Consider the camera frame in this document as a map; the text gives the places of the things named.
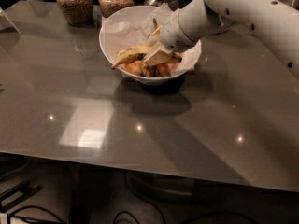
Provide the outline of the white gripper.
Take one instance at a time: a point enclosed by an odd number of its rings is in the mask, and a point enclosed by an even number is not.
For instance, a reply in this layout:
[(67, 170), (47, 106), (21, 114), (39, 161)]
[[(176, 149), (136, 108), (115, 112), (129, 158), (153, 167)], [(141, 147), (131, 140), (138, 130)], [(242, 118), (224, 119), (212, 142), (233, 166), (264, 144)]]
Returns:
[(169, 61), (173, 51), (182, 53), (194, 47), (196, 41), (189, 39), (184, 34), (179, 24), (179, 17), (175, 15), (163, 27), (159, 25), (147, 38), (144, 45), (152, 47), (142, 62), (148, 66), (154, 66)]

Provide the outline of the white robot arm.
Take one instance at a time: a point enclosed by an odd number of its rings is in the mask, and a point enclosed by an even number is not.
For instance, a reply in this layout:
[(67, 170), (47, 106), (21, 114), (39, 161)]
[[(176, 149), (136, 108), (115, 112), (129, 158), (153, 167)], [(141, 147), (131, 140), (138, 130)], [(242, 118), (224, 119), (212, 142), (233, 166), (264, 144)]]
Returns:
[(184, 52), (204, 36), (238, 23), (246, 26), (299, 78), (299, 12), (278, 0), (192, 0), (170, 15), (156, 35), (147, 39)]

